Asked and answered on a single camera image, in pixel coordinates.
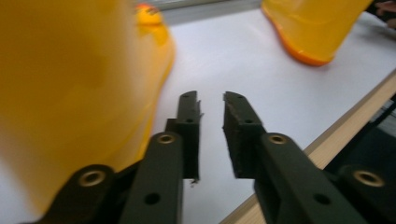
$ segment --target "table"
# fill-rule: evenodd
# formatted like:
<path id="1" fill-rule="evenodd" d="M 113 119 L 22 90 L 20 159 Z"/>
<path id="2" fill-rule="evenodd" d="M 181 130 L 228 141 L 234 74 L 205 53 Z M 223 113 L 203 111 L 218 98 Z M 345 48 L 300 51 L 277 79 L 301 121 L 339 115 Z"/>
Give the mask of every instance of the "table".
<path id="1" fill-rule="evenodd" d="M 164 12 L 177 58 L 163 86 L 153 132 L 161 132 L 166 119 L 176 116 L 183 92 L 198 91 L 204 113 L 202 179 L 193 188 L 185 181 L 183 223 L 219 223 L 253 194 L 251 180 L 233 177 L 221 129 L 224 92 L 245 95 L 268 132 L 284 133 L 306 148 L 396 66 L 395 32 L 368 14 L 361 15 L 332 63 L 298 63 L 283 50 L 259 5 L 242 0 Z M 0 188 L 0 223 L 33 220 L 21 209 L 23 195 L 5 189 Z"/>

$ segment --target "yellow rubber boot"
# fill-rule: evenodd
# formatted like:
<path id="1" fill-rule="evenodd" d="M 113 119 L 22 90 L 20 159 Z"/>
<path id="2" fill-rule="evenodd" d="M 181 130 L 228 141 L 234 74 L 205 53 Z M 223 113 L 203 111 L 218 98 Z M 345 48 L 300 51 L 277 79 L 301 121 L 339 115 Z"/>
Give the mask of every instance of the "yellow rubber boot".
<path id="1" fill-rule="evenodd" d="M 175 48 L 124 0 L 2 1 L 0 160 L 40 213 L 76 170 L 144 156 Z"/>
<path id="2" fill-rule="evenodd" d="M 262 9 L 297 60 L 329 63 L 371 0 L 263 0 Z"/>

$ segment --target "screw hole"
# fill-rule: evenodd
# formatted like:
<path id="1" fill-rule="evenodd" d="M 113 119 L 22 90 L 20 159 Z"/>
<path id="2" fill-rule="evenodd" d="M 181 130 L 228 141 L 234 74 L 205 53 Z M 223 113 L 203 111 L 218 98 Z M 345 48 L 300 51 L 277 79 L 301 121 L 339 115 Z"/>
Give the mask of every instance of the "screw hole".
<path id="1" fill-rule="evenodd" d="M 106 174 L 103 171 L 89 171 L 79 178 L 78 183 L 82 187 L 92 187 L 104 181 L 105 177 Z"/>
<path id="2" fill-rule="evenodd" d="M 271 135 L 269 139 L 274 144 L 285 144 L 287 142 L 286 138 L 280 135 Z"/>
<path id="3" fill-rule="evenodd" d="M 325 204 L 325 205 L 330 204 L 332 202 L 326 195 L 323 195 L 323 194 L 315 194 L 314 199 L 318 203 Z"/>
<path id="4" fill-rule="evenodd" d="M 164 134 L 158 138 L 158 142 L 162 144 L 169 144 L 169 143 L 173 143 L 174 141 L 175 141 L 175 137 L 170 134 Z"/>
<path id="5" fill-rule="evenodd" d="M 145 203 L 149 205 L 154 205 L 161 200 L 161 196 L 158 193 L 150 193 L 145 197 Z"/>
<path id="6" fill-rule="evenodd" d="M 385 182 L 384 180 L 382 180 L 381 177 L 368 171 L 355 171 L 355 173 L 353 173 L 353 176 L 355 177 L 355 179 L 359 180 L 362 184 L 365 184 L 367 186 L 379 188 L 385 185 Z"/>

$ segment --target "yellow object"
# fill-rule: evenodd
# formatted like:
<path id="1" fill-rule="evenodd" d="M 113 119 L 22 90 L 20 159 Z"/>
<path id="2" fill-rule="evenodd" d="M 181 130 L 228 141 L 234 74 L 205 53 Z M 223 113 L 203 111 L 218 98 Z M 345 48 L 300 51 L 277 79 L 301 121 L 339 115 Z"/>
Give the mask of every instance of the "yellow object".
<path id="1" fill-rule="evenodd" d="M 161 14 L 149 8 L 2 1 L 0 160 L 37 211 L 81 167 L 119 171 L 144 156 L 175 54 Z"/>
<path id="2" fill-rule="evenodd" d="M 310 65 L 329 63 L 371 0 L 263 0 L 285 49 Z"/>

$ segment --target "white table surface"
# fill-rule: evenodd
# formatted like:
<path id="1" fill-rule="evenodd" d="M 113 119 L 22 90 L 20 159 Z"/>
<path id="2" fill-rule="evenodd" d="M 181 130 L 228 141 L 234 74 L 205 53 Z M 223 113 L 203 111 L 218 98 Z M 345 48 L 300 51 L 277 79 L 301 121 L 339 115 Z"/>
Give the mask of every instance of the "white table surface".
<path id="1" fill-rule="evenodd" d="M 287 54 L 257 0 L 175 9 L 164 16 L 177 57 L 153 132 L 163 131 L 166 119 L 176 116 L 178 96 L 186 91 L 198 91 L 204 113 L 202 179 L 193 188 L 185 181 L 186 224 L 219 223 L 253 193 L 251 180 L 233 177 L 221 129 L 224 92 L 245 95 L 268 132 L 284 133 L 305 148 L 396 67 L 396 32 L 365 13 L 334 61 L 322 67 L 298 63 Z M 0 178 L 7 176 L 2 172 Z M 1 181 L 0 223 L 35 219 L 23 205 L 18 186 Z"/>

